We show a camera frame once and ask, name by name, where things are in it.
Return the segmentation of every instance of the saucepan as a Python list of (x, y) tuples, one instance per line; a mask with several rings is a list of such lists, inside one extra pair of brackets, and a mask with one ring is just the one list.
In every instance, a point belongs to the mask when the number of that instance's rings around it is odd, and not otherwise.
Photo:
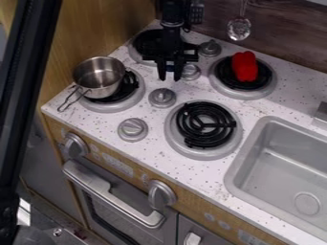
[[(67, 110), (82, 97), (103, 99), (112, 96), (119, 89), (125, 73), (124, 65), (116, 58), (97, 56), (81, 62), (73, 72), (76, 89), (57, 108), (58, 112)], [(74, 94), (77, 94), (76, 100), (68, 103)]]

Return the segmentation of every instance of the red toy food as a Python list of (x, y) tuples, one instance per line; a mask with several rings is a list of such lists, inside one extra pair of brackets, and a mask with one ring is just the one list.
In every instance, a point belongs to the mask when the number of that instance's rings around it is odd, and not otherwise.
[(258, 65), (255, 54), (250, 51), (236, 53), (232, 57), (232, 70), (241, 82), (256, 81), (258, 77)]

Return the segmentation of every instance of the white speckled countertop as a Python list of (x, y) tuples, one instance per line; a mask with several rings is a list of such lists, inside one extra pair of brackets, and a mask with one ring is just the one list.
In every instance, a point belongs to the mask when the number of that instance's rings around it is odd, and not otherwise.
[[(211, 39), (193, 32), (186, 34), (185, 38), (196, 44)], [(277, 87), (270, 96), (262, 100), (233, 100), (219, 94), (211, 87), (206, 77), (207, 70), (210, 64), (217, 59), (233, 55), (236, 52), (244, 52), (246, 49), (220, 40), (217, 42), (222, 46), (223, 52), (215, 58), (201, 56), (198, 64), (202, 69), (201, 77), (194, 81), (179, 82), (174, 82), (171, 74), (168, 75), (166, 81), (158, 80), (156, 68), (136, 63), (129, 57), (127, 47), (121, 46), (110, 56), (118, 58), (126, 67), (137, 70), (144, 77), (146, 94), (141, 102), (126, 111), (115, 114), (91, 112), (79, 103), (64, 113), (58, 113), (57, 107), (72, 91), (70, 86), (45, 104), (42, 111), (281, 240), (302, 245), (327, 244), (232, 196), (226, 190), (223, 181), (224, 175), (239, 148), (224, 159), (200, 162), (180, 155), (166, 142), (164, 119), (172, 108), (157, 109), (148, 102), (149, 93), (162, 87), (170, 88), (177, 93), (176, 105), (189, 100), (213, 100), (224, 104), (240, 118), (244, 128), (243, 142), (257, 121), (265, 116), (280, 117), (327, 136), (327, 131), (312, 126), (313, 115), (319, 104), (327, 100), (326, 74), (256, 53), (257, 57), (269, 63), (277, 72)], [(145, 120), (150, 129), (148, 136), (136, 144), (124, 142), (117, 134), (119, 123), (134, 117)]]

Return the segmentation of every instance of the oven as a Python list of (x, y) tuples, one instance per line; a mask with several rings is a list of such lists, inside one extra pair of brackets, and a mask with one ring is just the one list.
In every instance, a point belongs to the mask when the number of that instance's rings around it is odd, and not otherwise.
[(63, 172), (76, 187), (90, 229), (110, 244), (176, 243), (178, 214), (163, 205), (169, 194), (164, 183), (157, 181), (146, 194), (85, 158), (69, 160)]

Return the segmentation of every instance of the sink basin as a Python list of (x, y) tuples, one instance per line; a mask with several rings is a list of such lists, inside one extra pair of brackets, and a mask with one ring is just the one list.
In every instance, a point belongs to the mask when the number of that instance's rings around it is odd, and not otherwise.
[(234, 196), (327, 241), (327, 137), (261, 119), (225, 175)]

